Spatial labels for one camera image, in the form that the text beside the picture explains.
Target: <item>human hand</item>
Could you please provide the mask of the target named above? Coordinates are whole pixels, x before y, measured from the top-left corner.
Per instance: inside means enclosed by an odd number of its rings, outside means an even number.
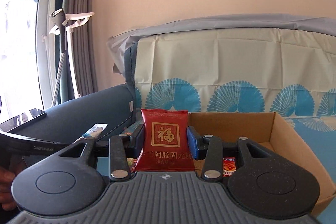
[[[14,172],[10,172],[0,167],[0,203],[5,211],[16,208],[16,203],[11,193],[11,186],[14,178],[25,168],[23,162],[16,165]]]

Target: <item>braided hose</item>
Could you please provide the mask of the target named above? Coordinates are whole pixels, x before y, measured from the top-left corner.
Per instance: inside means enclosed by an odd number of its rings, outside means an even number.
[[[61,53],[61,57],[59,59],[59,64],[58,64],[58,71],[57,71],[57,77],[56,77],[54,96],[52,98],[52,103],[51,103],[52,107],[56,106],[64,60],[65,60],[65,53]]]

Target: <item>black robotic device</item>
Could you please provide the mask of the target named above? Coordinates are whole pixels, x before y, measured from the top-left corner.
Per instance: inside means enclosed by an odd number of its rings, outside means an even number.
[[[0,138],[7,138],[5,142],[15,150],[15,135]],[[113,136],[109,142],[95,142],[92,137],[66,147],[50,142],[55,153],[15,178],[12,195],[21,213],[9,223],[318,223],[309,215],[320,194],[316,178],[252,140],[241,137],[236,143],[225,143],[188,127],[193,158],[205,159],[200,176],[195,172],[132,175],[126,158],[139,156],[143,140],[140,125],[132,135]],[[27,149],[49,147],[43,140],[24,142]],[[102,156],[109,157],[108,178],[95,169],[97,157]],[[223,157],[236,158],[237,170],[230,177],[223,177]]]

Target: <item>white label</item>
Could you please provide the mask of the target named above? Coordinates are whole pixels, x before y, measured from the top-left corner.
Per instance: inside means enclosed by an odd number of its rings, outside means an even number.
[[[130,101],[129,103],[129,111],[133,112],[133,101]]]

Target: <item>red snack packet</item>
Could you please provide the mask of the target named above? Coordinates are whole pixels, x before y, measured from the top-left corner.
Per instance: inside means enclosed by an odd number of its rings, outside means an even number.
[[[187,139],[188,111],[142,109],[145,140],[135,171],[194,171]]]
[[[235,158],[224,158],[223,159],[223,176],[229,177],[236,171]]]

